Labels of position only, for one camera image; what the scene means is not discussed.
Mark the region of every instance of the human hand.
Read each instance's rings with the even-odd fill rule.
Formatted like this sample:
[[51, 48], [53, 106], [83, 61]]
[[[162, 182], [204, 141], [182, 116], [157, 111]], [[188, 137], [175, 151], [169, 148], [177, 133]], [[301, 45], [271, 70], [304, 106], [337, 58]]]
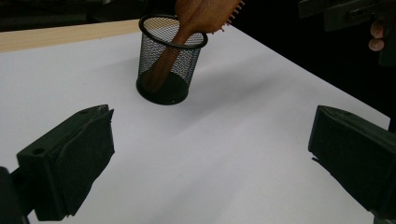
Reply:
[[381, 19], [374, 21], [370, 28], [370, 33], [373, 39], [369, 42], [369, 48], [372, 51], [380, 51], [384, 48], [385, 43], [382, 37], [384, 37], [384, 22]]

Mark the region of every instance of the wooden table edge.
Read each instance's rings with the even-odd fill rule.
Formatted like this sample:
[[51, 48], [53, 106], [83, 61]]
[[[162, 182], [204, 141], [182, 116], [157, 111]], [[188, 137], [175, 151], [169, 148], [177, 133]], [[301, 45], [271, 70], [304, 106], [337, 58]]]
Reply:
[[140, 32], [139, 20], [111, 21], [0, 33], [0, 52], [42, 48]]

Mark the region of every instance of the black mesh pencil cup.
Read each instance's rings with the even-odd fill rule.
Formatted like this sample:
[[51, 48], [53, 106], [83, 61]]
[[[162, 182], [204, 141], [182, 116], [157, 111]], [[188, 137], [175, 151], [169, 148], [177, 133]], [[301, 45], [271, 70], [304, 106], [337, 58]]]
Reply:
[[207, 35], [197, 33], [184, 45], [172, 43], [178, 31], [178, 20], [170, 15], [147, 15], [140, 19], [142, 31], [139, 93], [159, 105], [175, 105], [189, 94], [192, 74]]

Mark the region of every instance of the hairbrush bristles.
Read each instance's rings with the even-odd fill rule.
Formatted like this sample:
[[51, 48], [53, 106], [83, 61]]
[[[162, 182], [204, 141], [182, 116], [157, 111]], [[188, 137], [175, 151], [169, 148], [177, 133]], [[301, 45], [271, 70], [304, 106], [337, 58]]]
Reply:
[[232, 20], [235, 19], [235, 15], [239, 14], [239, 10], [241, 10], [241, 9], [242, 9], [242, 6], [244, 6], [244, 5], [245, 5], [245, 2], [244, 2], [244, 1], [240, 1], [240, 2], [236, 5], [235, 9], [233, 10], [233, 12], [231, 13], [229, 19], [226, 21], [226, 23], [225, 23], [224, 25], [231, 25], [231, 23], [233, 22]]

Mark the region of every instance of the white paper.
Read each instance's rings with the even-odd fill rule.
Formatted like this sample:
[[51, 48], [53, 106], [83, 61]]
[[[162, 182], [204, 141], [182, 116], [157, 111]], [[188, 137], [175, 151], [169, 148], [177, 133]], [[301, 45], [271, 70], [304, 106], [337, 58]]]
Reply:
[[231, 26], [208, 37], [178, 105], [137, 92], [140, 33], [1, 53], [0, 165], [12, 172], [44, 133], [109, 105], [116, 153], [64, 224], [371, 224], [308, 140], [318, 105], [389, 118]]

